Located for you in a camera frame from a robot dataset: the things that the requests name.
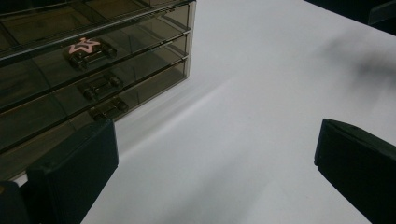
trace drawer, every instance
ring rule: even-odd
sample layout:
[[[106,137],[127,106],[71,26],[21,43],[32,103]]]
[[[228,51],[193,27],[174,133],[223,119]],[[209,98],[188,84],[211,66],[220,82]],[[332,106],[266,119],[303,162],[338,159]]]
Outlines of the drawer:
[[[0,67],[0,113],[48,88],[47,80],[30,60]]]
[[[179,81],[186,78],[184,71],[185,63],[180,63],[154,77],[151,77],[135,87],[134,90],[137,92],[139,102],[144,103],[152,97],[176,85]]]
[[[136,12],[144,8],[144,6],[133,0],[94,0],[87,1],[85,4],[107,19]]]
[[[31,13],[24,15],[3,16],[1,22],[22,45],[70,32],[92,23],[68,5],[53,7],[46,11],[32,10]]]
[[[87,115],[89,115],[93,120],[118,119],[152,97],[168,90],[185,79],[186,74],[184,71],[185,62],[167,68],[135,87],[90,108],[88,113],[84,113],[83,117],[86,119]]]
[[[45,0],[45,1],[1,0],[0,14],[28,10],[28,9],[32,9],[32,7],[48,7],[51,5],[61,4],[65,2],[66,0]]]
[[[177,7],[150,20],[122,28],[121,30],[129,36],[131,52],[135,53],[188,32],[189,7]]]
[[[67,121],[8,150],[7,153],[0,154],[0,179],[6,180],[21,174],[27,166],[75,131],[75,127]]]
[[[0,114],[0,152],[54,126],[62,119],[65,119],[65,113],[52,95]]]
[[[186,56],[187,38],[182,36],[162,48],[115,64],[105,71],[57,90],[54,96],[68,116],[74,115],[180,62]]]
[[[121,33],[117,31],[113,32],[112,34],[112,36],[119,35],[121,35]],[[116,60],[129,55],[129,53],[125,49],[123,49],[117,43],[117,41],[109,37],[109,35],[101,35],[99,36],[99,38],[100,39],[98,39],[98,41],[101,40],[102,43],[103,41],[105,41],[113,49],[116,49],[117,55],[114,58],[105,56],[101,60],[89,63],[87,65],[87,69],[85,70],[78,70],[72,67],[69,61],[66,60],[66,58],[64,57],[64,53],[67,51],[68,48],[57,49],[55,51],[45,53],[40,56],[36,56],[33,58],[33,61],[40,68],[50,86],[57,87],[61,84],[83,78],[93,70],[98,69],[101,66],[107,66],[109,64],[112,64]]]

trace star sticker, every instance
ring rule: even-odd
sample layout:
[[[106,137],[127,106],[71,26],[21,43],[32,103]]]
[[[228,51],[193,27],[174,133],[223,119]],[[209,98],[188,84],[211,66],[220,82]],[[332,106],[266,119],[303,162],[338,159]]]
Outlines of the star sticker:
[[[97,41],[90,40],[90,39],[87,40],[85,38],[82,38],[79,43],[77,43],[76,45],[70,46],[69,54],[72,54],[79,50],[83,50],[87,53],[92,53],[93,46],[95,46],[95,45],[100,45],[100,43]]]

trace drawer handle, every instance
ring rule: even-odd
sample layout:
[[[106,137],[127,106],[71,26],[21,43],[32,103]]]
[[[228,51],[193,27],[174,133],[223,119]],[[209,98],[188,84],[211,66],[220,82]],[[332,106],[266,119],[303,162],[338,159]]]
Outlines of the drawer handle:
[[[92,107],[89,114],[94,120],[114,119],[128,110],[129,106],[120,97],[115,96],[110,101]]]
[[[64,50],[64,57],[76,70],[85,71],[90,63],[104,58],[116,58],[117,50],[101,38],[87,39],[83,37],[80,42]]]
[[[103,76],[89,83],[78,85],[81,94],[87,100],[97,100],[100,95],[106,95],[111,89],[121,90],[123,82],[115,75]]]

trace white surface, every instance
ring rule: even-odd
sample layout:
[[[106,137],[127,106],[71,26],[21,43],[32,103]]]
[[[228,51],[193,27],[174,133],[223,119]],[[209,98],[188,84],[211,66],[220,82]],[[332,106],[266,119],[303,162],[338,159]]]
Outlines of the white surface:
[[[323,118],[396,145],[396,37],[300,0],[202,0],[191,76],[116,123],[83,223],[368,223],[314,165]]]

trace smoked plastic storage unit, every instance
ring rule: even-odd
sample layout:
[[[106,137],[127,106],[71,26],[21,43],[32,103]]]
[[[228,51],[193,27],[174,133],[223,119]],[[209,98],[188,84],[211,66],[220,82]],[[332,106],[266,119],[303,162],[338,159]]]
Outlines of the smoked plastic storage unit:
[[[0,2],[0,180],[185,79],[194,11],[191,0]]]

